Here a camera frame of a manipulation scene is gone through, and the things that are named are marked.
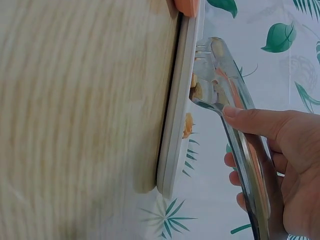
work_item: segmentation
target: hand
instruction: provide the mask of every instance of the hand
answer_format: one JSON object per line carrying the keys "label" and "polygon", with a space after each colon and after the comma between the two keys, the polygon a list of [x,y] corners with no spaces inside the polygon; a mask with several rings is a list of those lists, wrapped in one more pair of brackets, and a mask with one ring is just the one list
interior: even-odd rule
{"label": "hand", "polygon": [[[264,136],[273,151],[284,200],[283,225],[289,234],[320,239],[320,115],[298,111],[240,110],[226,106],[223,117],[233,128]],[[231,153],[225,164],[235,167]],[[238,173],[229,175],[240,186]],[[236,197],[245,210],[243,193]]]}

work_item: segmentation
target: finger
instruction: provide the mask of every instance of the finger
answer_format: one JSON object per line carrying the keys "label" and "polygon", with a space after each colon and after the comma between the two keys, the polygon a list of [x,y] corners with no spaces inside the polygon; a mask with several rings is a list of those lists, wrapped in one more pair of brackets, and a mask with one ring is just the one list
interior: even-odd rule
{"label": "finger", "polygon": [[229,180],[232,185],[241,186],[239,175],[237,171],[232,171],[229,174]]}
{"label": "finger", "polygon": [[278,143],[288,122],[301,114],[297,111],[242,110],[231,106],[225,106],[222,112],[224,119],[233,128],[247,134],[264,136]]}
{"label": "finger", "polygon": [[268,139],[268,145],[269,145],[271,151],[273,151],[275,153],[282,154],[282,150],[281,150],[279,144],[275,140]]}
{"label": "finger", "polygon": [[281,153],[275,153],[273,154],[273,162],[275,166],[275,170],[281,174],[286,173],[288,160],[286,157]]}
{"label": "finger", "polygon": [[232,155],[231,152],[228,152],[226,155],[224,155],[224,163],[228,167],[231,167],[231,168],[235,168],[236,167],[234,156]]}
{"label": "finger", "polygon": [[236,202],[239,204],[240,208],[242,208],[245,212],[247,211],[243,192],[238,193],[238,195],[236,196]]}

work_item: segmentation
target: green leaf pattern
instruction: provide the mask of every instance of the green leaf pattern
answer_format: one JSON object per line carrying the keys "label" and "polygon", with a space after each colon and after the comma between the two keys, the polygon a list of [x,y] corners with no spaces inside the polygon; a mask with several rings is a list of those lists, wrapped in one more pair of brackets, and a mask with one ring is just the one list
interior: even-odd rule
{"label": "green leaf pattern", "polygon": [[293,3],[298,11],[304,14],[309,13],[312,19],[315,17],[319,22],[320,3],[318,0],[293,0]]}
{"label": "green leaf pattern", "polygon": [[147,213],[148,218],[142,219],[142,223],[148,223],[149,226],[155,227],[154,234],[162,239],[172,239],[174,232],[183,234],[183,232],[190,230],[186,227],[187,220],[195,220],[196,217],[182,217],[179,216],[179,211],[183,207],[185,200],[177,205],[177,198],[173,200],[167,207],[167,202],[163,198],[156,202],[157,212],[140,208],[141,211]]}
{"label": "green leaf pattern", "polygon": [[[296,9],[304,14],[309,14],[311,18],[319,21],[320,19],[320,1],[318,0],[292,0]],[[235,18],[238,14],[238,8],[235,0],[207,0],[207,2],[216,8],[223,9],[232,14],[232,17]],[[313,32],[313,34],[317,37],[317,41],[315,42],[315,53],[317,61],[320,64],[320,38]],[[261,49],[268,53],[283,53],[290,49],[292,44],[294,43],[297,36],[297,30],[295,28],[295,24],[292,22],[291,24],[284,24],[281,22],[273,24],[267,33],[265,46]],[[256,69],[250,74],[243,75],[243,77],[247,77],[253,74],[258,69],[258,65]],[[243,74],[243,68],[240,68],[241,75]],[[316,100],[312,98],[304,87],[295,82],[295,86],[297,92],[309,113],[314,113],[313,106],[320,106],[320,100]],[[197,161],[197,156],[199,153],[191,149],[191,146],[199,146],[199,143],[194,139],[189,139],[189,146],[186,153],[185,159],[185,168],[183,169],[183,173],[190,177],[190,171],[194,170],[193,164]],[[229,144],[226,145],[225,149],[226,153],[231,153],[232,149]],[[187,228],[185,222],[188,220],[195,220],[195,217],[182,217],[178,216],[181,208],[183,207],[185,201],[181,201],[179,204],[177,203],[178,199],[174,199],[170,202],[167,207],[167,202],[162,199],[162,202],[156,203],[157,212],[152,212],[147,209],[141,210],[149,215],[149,218],[141,220],[142,222],[147,222],[149,226],[155,227],[154,233],[162,239],[172,239],[174,233],[183,234],[184,232],[189,232],[190,230]],[[244,231],[246,229],[250,229],[251,224],[245,224],[240,227],[234,228],[230,231],[232,235]],[[288,240],[308,240],[306,237],[302,236],[293,236],[289,235]]]}
{"label": "green leaf pattern", "polygon": [[223,9],[231,13],[233,18],[237,16],[238,8],[235,0],[207,0],[207,2],[213,7]]}
{"label": "green leaf pattern", "polygon": [[190,171],[195,170],[193,164],[195,163],[195,161],[197,161],[196,156],[198,155],[198,153],[192,149],[195,145],[199,146],[199,143],[193,139],[189,139],[188,149],[186,151],[186,158],[184,161],[184,168],[182,170],[182,172],[190,178]]}
{"label": "green leaf pattern", "polygon": [[268,31],[266,45],[261,49],[270,53],[287,51],[296,39],[297,31],[294,24],[276,23]]}
{"label": "green leaf pattern", "polygon": [[312,98],[299,83],[295,82],[295,86],[305,108],[309,113],[313,114],[314,113],[313,106],[320,106],[320,101]]}

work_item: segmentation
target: fingernail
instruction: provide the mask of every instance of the fingernail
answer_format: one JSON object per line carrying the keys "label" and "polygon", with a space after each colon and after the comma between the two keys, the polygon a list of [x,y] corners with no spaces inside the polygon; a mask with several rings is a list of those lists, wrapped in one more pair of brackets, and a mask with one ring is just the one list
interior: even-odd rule
{"label": "fingernail", "polygon": [[242,109],[233,106],[225,106],[222,111],[226,117],[235,118]]}

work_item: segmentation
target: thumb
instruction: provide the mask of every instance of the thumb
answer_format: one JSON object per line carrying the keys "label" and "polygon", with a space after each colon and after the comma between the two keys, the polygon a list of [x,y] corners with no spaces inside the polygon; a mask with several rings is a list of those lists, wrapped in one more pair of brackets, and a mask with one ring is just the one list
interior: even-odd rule
{"label": "thumb", "polygon": [[247,134],[264,136],[279,143],[288,129],[288,123],[298,114],[302,114],[302,112],[291,110],[242,110],[225,106],[222,114],[225,121],[234,129]]}

